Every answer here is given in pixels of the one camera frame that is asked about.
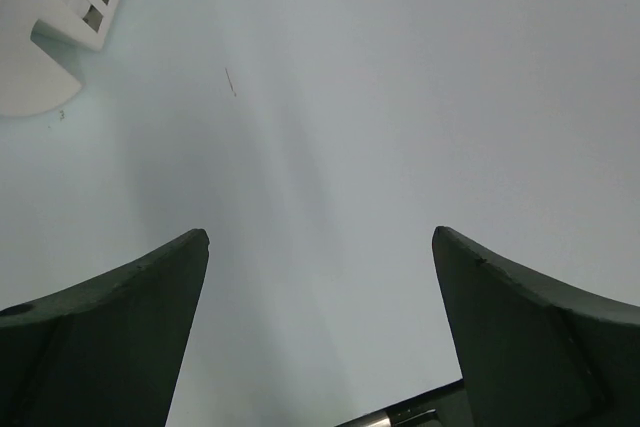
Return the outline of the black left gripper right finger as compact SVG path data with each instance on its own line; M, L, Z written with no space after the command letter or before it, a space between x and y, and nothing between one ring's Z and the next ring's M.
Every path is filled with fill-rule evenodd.
M475 425L638 425L638 307L449 227L435 230L432 251Z

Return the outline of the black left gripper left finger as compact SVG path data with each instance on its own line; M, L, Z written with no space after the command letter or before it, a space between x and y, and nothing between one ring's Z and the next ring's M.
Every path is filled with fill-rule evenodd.
M4 426L163 426L209 259L193 229L1 312Z

